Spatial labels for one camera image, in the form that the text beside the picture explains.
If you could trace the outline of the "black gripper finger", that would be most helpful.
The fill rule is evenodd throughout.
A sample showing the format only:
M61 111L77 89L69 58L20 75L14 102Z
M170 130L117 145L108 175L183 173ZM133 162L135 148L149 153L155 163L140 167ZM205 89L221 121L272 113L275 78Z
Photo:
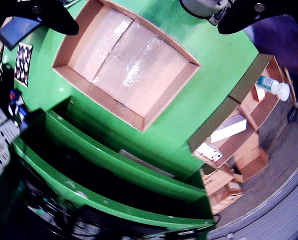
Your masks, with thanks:
M0 27L8 17L37 21L69 36L79 31L78 23L59 0L0 0Z
M223 15L218 32L237 33L266 18L290 15L298 24L298 0L236 0Z

